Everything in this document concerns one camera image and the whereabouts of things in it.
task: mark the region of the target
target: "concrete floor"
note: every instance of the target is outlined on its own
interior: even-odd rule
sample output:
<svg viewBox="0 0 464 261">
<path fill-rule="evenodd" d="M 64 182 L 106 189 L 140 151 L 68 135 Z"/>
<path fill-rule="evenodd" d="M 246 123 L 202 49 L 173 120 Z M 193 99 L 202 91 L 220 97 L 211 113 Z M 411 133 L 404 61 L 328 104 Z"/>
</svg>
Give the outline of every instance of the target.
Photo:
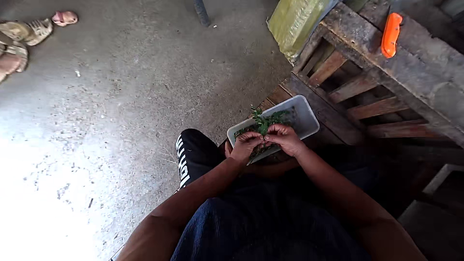
<svg viewBox="0 0 464 261">
<path fill-rule="evenodd" d="M 289 75 L 265 23 L 277 2 L 205 0 L 209 28 L 191 0 L 3 3 L 4 20 L 80 18 L 0 85 L 4 249 L 108 260 L 177 189 L 179 132 L 222 142 Z"/>
</svg>

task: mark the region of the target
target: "orange knife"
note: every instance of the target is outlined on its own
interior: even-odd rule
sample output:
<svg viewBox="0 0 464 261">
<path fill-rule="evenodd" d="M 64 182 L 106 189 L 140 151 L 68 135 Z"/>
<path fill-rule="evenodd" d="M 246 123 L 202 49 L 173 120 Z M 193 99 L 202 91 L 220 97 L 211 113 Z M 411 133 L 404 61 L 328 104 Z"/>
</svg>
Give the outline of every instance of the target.
<svg viewBox="0 0 464 261">
<path fill-rule="evenodd" d="M 403 17 L 399 13 L 400 7 L 400 0 L 392 0 L 380 46 L 382 54 L 387 58 L 396 54 L 396 41 L 400 35 L 400 24 L 403 21 Z"/>
</svg>

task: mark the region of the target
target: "orange knife handle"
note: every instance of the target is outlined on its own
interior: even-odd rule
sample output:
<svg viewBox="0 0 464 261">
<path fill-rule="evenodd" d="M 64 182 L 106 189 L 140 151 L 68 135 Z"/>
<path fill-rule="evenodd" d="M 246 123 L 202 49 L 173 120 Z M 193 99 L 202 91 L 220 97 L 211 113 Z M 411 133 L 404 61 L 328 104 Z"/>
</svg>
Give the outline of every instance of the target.
<svg viewBox="0 0 464 261">
<path fill-rule="evenodd" d="M 396 40 L 398 40 L 398 36 L 400 35 L 400 24 L 402 21 L 403 17 L 398 13 L 388 15 L 381 45 L 382 54 L 387 58 L 391 58 L 396 54 Z"/>
</svg>

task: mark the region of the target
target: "metal pole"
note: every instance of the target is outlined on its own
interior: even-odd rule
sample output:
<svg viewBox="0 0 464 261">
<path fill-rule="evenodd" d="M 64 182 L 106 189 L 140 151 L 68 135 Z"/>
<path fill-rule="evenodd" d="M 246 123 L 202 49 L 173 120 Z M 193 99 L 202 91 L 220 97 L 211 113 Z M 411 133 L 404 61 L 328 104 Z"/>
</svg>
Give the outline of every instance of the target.
<svg viewBox="0 0 464 261">
<path fill-rule="evenodd" d="M 205 5 L 203 4 L 203 0 L 193 0 L 193 3 L 195 4 L 195 10 L 197 11 L 198 17 L 200 18 L 201 24 L 208 27 L 209 18 Z"/>
</svg>

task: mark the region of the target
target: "plastic tray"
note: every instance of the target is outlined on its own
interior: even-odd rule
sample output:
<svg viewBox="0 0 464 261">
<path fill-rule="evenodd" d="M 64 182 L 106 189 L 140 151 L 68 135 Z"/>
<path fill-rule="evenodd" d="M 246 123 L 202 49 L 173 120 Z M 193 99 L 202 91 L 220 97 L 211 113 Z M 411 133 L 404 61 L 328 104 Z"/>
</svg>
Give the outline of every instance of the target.
<svg viewBox="0 0 464 261">
<path fill-rule="evenodd" d="M 292 128 L 295 130 L 296 134 L 300 139 L 304 139 L 310 135 L 313 135 L 319 130 L 319 122 L 317 121 L 311 107 L 308 104 L 308 101 L 303 95 L 296 95 L 282 103 L 277 104 L 276 106 L 263 111 L 262 116 L 267 117 L 276 111 L 290 111 L 290 114 L 287 120 L 290 121 Z M 227 130 L 227 137 L 232 144 L 232 147 L 235 146 L 234 133 L 242 128 L 246 128 L 255 124 L 255 120 L 252 118 L 246 119 L 245 121 L 229 128 Z M 248 164 L 256 162 L 276 151 L 279 151 L 279 147 L 274 147 L 252 159 Z"/>
</svg>

